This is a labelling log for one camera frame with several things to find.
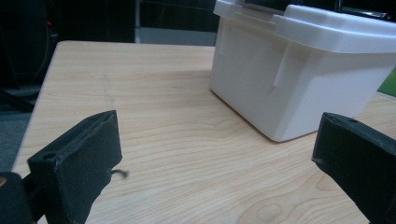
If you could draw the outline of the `white plastic storage box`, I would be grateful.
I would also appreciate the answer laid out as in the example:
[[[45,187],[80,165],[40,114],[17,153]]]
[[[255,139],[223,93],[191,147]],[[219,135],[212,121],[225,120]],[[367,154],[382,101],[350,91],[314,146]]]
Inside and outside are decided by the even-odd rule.
[[[219,22],[210,89],[270,139],[318,129],[324,112],[358,115],[396,54],[311,49],[245,22]]]

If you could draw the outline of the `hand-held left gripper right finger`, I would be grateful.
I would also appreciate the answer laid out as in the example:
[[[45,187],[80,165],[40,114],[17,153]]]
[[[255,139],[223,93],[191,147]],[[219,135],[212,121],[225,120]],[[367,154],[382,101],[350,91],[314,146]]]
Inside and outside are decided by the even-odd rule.
[[[396,140],[355,119],[325,113],[312,161],[371,224],[396,224]]]

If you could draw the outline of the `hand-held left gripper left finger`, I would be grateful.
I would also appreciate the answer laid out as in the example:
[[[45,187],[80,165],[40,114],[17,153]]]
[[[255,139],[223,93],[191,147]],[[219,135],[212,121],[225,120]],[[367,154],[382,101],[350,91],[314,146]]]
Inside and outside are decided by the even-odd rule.
[[[122,159],[117,112],[90,116],[30,157],[29,205],[49,224],[84,224]]]

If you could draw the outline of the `green and white carton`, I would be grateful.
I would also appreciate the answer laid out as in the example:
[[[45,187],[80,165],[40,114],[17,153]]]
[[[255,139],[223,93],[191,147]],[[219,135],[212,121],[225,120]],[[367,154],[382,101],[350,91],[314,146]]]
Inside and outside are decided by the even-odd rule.
[[[396,97],[396,67],[390,72],[378,89],[379,92]]]

